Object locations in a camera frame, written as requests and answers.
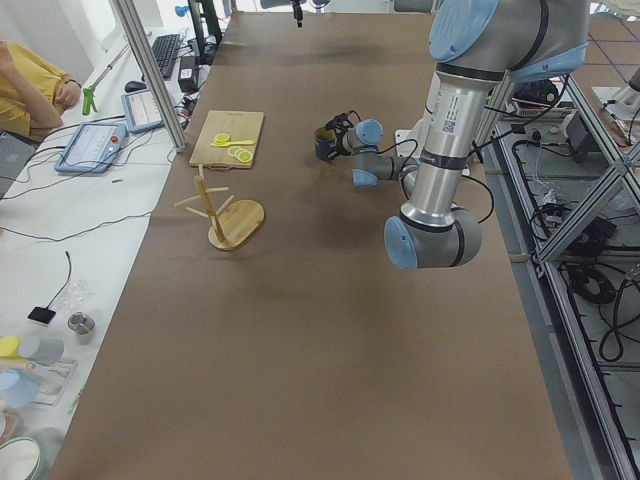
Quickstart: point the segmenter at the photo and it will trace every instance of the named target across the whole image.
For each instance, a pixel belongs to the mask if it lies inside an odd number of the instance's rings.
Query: metal pole
[[[122,26],[127,34],[131,50],[133,50],[140,70],[142,70],[144,74],[145,82],[151,90],[156,106],[160,111],[160,116],[171,136],[173,145],[176,147],[176,152],[182,152],[186,147],[187,141],[180,122],[178,121],[178,116],[173,109],[173,103],[169,97],[169,93],[164,86],[158,64],[151,51],[151,46],[147,41],[147,36],[144,33],[144,27],[140,21],[138,11],[133,5],[132,0],[114,0],[113,4],[122,21]]]

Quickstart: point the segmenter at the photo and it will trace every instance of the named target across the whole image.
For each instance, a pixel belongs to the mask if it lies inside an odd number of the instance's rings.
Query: yellow shirt
[[[69,75],[17,43],[7,42],[7,46],[18,70],[51,101],[58,113],[62,114],[64,109],[56,105],[55,94]],[[35,141],[42,140],[46,131],[31,131],[30,125],[31,115],[18,92],[0,74],[0,130],[17,133]]]

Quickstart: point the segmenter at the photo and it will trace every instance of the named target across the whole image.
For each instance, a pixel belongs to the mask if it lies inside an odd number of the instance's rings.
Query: blue joint cap
[[[451,62],[480,38],[499,0],[447,0],[431,28],[429,52],[436,62]]]
[[[363,120],[356,125],[356,136],[365,145],[377,145],[382,140],[383,133],[382,124],[373,118]]]
[[[378,177],[371,172],[354,168],[351,173],[356,187],[375,187],[378,184]]]
[[[585,43],[541,62],[515,70],[511,72],[510,80],[515,83],[535,82],[571,73],[584,63],[587,46],[588,44]]]
[[[402,270],[418,268],[418,254],[409,229],[398,217],[390,217],[384,224],[384,246],[391,263]]]

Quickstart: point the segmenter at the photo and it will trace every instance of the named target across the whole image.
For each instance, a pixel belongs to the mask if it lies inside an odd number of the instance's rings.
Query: yellow cup
[[[20,347],[20,338],[18,337],[2,337],[0,338],[0,358],[19,357],[18,348]]]

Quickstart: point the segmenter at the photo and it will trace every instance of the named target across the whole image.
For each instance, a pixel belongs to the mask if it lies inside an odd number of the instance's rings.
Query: wooden base
[[[264,221],[264,208],[253,200],[232,203],[218,217],[224,236],[218,238],[215,227],[209,229],[209,242],[220,250],[234,250],[249,238]]]

